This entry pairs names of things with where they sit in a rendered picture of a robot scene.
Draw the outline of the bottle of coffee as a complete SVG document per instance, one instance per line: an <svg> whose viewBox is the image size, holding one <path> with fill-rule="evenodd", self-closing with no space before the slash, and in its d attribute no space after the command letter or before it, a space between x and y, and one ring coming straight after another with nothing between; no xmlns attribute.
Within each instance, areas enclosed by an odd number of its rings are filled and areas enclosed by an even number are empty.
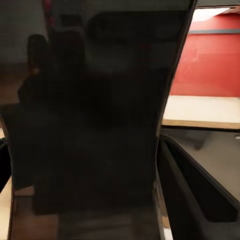
<svg viewBox="0 0 240 240"><path fill-rule="evenodd" d="M166 240L161 125L198 0L0 0L7 240Z"/></svg>

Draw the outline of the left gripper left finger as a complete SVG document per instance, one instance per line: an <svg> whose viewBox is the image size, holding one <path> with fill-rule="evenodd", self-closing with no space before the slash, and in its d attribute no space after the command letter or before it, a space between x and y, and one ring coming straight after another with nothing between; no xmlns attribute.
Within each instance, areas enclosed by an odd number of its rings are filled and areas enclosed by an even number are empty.
<svg viewBox="0 0 240 240"><path fill-rule="evenodd" d="M0 193L12 175L6 138L0 138Z"/></svg>

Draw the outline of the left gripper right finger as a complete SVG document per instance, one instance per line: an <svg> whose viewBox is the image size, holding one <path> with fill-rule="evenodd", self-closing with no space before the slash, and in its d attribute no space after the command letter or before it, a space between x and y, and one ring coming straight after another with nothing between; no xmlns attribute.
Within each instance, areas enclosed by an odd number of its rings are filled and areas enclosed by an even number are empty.
<svg viewBox="0 0 240 240"><path fill-rule="evenodd" d="M163 134L156 166L173 240L240 240L240 201Z"/></svg>

